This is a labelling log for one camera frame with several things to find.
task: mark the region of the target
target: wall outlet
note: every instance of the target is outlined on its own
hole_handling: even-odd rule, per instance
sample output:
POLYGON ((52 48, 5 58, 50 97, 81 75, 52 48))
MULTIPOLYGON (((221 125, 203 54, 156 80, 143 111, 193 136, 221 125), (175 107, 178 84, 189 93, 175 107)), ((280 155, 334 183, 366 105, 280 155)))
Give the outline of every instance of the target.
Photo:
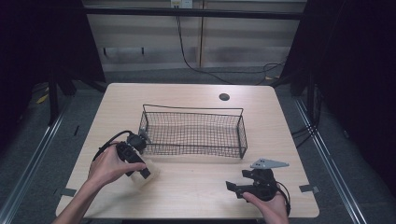
POLYGON ((181 8, 181 0, 171 0, 171 8, 181 8))
POLYGON ((182 8, 192 8, 192 0, 181 0, 182 8))

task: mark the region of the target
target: wooden table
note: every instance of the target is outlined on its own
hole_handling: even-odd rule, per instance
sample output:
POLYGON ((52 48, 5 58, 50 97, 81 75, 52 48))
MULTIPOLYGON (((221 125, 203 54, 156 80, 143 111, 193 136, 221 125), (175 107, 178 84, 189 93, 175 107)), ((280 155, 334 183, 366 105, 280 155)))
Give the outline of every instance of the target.
MULTIPOLYGON (((284 161, 289 167, 274 169, 275 178, 291 196, 290 217, 316 217, 318 206, 307 185, 304 167, 292 141, 282 109, 271 87, 180 84, 111 84, 97 111, 76 166, 67 184, 79 189, 88 175, 97 149, 116 133, 138 132, 143 104, 184 107, 242 107, 247 152, 241 159, 219 156, 147 156, 161 172, 142 188, 130 177, 105 186, 92 202, 86 217, 94 218, 257 218, 256 207, 236 199, 225 181, 251 184, 243 169, 259 158, 284 161), (227 93, 230 100, 221 101, 227 93)), ((122 135, 120 141, 126 140, 122 135)), ((57 215, 71 201, 63 196, 57 215)))

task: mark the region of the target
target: horizontal black beam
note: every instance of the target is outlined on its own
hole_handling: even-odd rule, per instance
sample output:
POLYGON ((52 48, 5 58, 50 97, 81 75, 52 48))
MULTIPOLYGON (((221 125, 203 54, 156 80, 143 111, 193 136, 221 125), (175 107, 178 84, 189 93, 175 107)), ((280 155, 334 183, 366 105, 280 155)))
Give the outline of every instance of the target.
POLYGON ((235 11, 162 7, 41 7, 41 9, 67 10, 70 12, 96 15, 214 17, 295 21, 301 20, 305 17, 304 13, 299 12, 235 11))

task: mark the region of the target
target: wire basket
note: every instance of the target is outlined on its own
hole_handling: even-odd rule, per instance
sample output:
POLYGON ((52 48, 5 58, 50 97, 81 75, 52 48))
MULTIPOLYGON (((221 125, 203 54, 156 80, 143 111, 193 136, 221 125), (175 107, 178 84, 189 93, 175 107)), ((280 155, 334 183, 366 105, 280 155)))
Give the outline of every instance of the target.
POLYGON ((143 105, 139 134, 148 140, 144 153, 204 154, 242 159, 248 149, 242 113, 243 108, 143 105), (213 110, 228 114, 208 113, 213 110), (230 115, 231 110, 238 111, 238 115, 230 115))

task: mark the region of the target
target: black device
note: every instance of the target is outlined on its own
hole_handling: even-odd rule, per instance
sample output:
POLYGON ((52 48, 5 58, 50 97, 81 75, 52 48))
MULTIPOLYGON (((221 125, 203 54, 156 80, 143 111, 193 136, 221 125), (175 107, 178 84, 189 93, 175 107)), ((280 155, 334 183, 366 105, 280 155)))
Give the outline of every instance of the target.
POLYGON ((249 192, 254 194, 260 200, 265 202, 271 201, 276 193, 279 191, 282 196, 285 198, 286 202, 286 212, 288 215, 290 214, 290 195, 285 186, 279 182, 277 182, 274 178, 274 173, 271 169, 253 169, 243 170, 242 176, 246 178, 253 179, 252 185, 241 185, 237 186, 234 183, 226 181, 227 190, 233 191, 236 194, 236 198, 243 198, 242 194, 244 192, 249 192), (283 186, 283 188, 288 193, 286 196, 285 192, 279 188, 278 185, 283 186))
MULTIPOLYGON (((146 139, 141 136, 132 133, 131 131, 123 131, 121 133, 116 134, 114 137, 112 137, 110 140, 108 140, 102 147, 99 147, 99 151, 96 153, 96 155, 93 157, 92 161, 95 161, 96 158, 105 151, 106 148, 116 145, 117 153, 122 161, 127 161, 129 163, 135 163, 135 162, 143 162, 143 160, 140 158, 140 156, 137 154, 143 153, 143 150, 146 148, 146 139), (113 143, 113 141, 119 137, 120 135, 128 133, 129 136, 127 137, 125 142, 119 142, 119 143, 113 143)), ((148 168, 145 168, 141 171, 139 171, 140 174, 146 179, 150 175, 150 171, 148 168)), ((134 171, 126 173, 126 175, 130 176, 133 174, 134 171)))

